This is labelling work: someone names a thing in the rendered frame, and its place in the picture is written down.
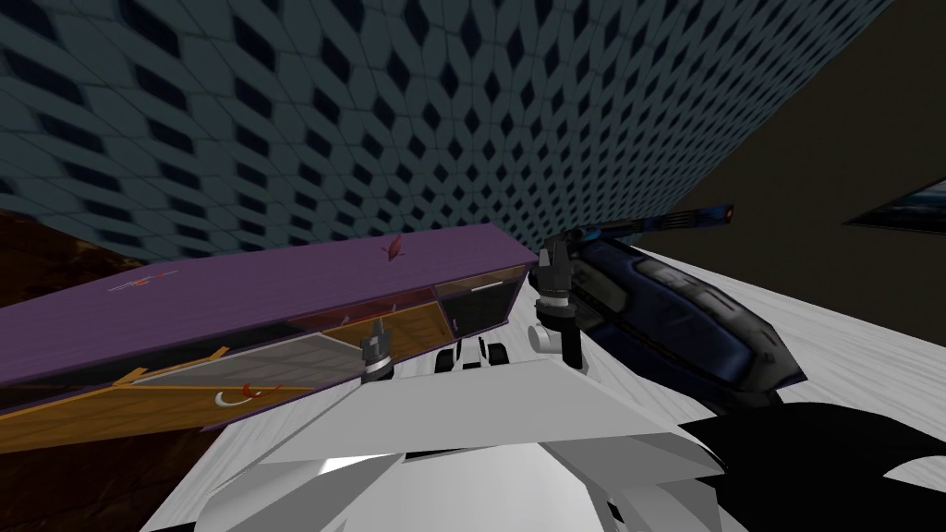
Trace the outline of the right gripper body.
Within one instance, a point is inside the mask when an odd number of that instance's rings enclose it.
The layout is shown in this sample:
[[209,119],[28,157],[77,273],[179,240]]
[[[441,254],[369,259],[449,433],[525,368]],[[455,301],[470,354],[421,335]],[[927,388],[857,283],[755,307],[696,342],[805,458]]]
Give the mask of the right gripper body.
[[528,281],[540,296],[567,298],[571,291],[572,271],[569,264],[536,266],[530,270]]

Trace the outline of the orange wooden drawer front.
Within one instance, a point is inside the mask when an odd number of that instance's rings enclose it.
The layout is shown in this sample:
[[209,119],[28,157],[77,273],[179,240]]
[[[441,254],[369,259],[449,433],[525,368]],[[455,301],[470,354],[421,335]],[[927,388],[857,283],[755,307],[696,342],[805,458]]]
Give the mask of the orange wooden drawer front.
[[311,389],[112,386],[0,416],[0,453],[218,425]]

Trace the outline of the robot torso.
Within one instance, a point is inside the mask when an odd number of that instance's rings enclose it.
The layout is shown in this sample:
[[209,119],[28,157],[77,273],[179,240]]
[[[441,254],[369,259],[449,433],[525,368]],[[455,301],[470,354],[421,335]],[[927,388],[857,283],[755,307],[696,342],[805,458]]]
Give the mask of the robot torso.
[[511,363],[346,383],[237,424],[251,450],[194,532],[745,532],[680,428],[706,411],[590,341],[588,368]]

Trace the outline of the dark framed wall picture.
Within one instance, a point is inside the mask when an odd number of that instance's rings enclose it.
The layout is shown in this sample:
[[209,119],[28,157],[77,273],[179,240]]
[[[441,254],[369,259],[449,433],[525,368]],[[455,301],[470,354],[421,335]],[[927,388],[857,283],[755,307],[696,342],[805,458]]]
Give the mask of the dark framed wall picture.
[[946,177],[859,214],[845,225],[946,235]]

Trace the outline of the purple cabinet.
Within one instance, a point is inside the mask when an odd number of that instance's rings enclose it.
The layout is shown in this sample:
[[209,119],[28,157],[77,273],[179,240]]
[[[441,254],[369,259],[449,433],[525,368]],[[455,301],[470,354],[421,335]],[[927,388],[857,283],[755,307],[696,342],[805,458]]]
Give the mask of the purple cabinet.
[[[112,386],[311,389],[225,426],[349,381],[383,319],[394,367],[456,338],[436,284],[536,255],[491,224],[153,264],[0,308],[0,416]],[[175,273],[142,286],[119,284]]]

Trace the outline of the dark blue treadmill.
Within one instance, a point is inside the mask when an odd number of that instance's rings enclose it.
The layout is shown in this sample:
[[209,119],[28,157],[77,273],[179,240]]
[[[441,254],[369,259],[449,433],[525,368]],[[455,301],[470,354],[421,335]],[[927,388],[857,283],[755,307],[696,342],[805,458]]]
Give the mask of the dark blue treadmill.
[[716,415],[781,403],[806,378],[773,326],[720,289],[625,243],[627,236],[729,224],[734,207],[581,225],[565,245],[576,325],[636,375]]

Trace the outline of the thin white and red utensil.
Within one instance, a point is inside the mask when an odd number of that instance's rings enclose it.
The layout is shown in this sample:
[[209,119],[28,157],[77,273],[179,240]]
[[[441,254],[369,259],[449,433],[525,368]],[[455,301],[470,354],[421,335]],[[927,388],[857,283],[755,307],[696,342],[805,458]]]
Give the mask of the thin white and red utensil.
[[145,277],[142,277],[142,278],[139,278],[139,279],[130,281],[130,282],[126,282],[126,283],[123,283],[123,284],[119,284],[117,287],[110,289],[109,292],[118,291],[118,290],[123,290],[123,289],[130,288],[130,287],[142,286],[143,284],[149,284],[149,283],[151,283],[151,282],[153,282],[153,281],[156,281],[156,280],[158,280],[158,279],[167,277],[167,276],[169,276],[169,275],[171,275],[171,274],[173,274],[173,273],[175,273],[175,272],[176,272],[176,271],[170,271],[170,272],[158,273],[158,274],[155,274],[155,275],[148,275],[148,276],[145,276]]

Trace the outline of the dark cupboard door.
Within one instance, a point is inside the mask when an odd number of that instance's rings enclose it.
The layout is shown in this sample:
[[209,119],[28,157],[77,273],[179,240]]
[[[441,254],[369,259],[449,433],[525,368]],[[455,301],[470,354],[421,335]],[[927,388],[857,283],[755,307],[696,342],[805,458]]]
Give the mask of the dark cupboard door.
[[[455,337],[467,337],[503,324],[515,302],[524,275],[525,266],[520,265],[436,284],[437,297]],[[489,279],[504,280],[504,283],[479,291],[470,290],[477,282]]]

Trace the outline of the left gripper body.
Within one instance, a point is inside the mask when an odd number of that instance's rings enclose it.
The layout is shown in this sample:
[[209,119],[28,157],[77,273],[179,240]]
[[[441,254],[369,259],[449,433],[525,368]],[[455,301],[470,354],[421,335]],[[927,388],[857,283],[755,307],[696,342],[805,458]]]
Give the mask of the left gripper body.
[[383,319],[374,320],[370,335],[361,340],[362,358],[364,360],[385,360],[390,357],[392,330],[387,329]]

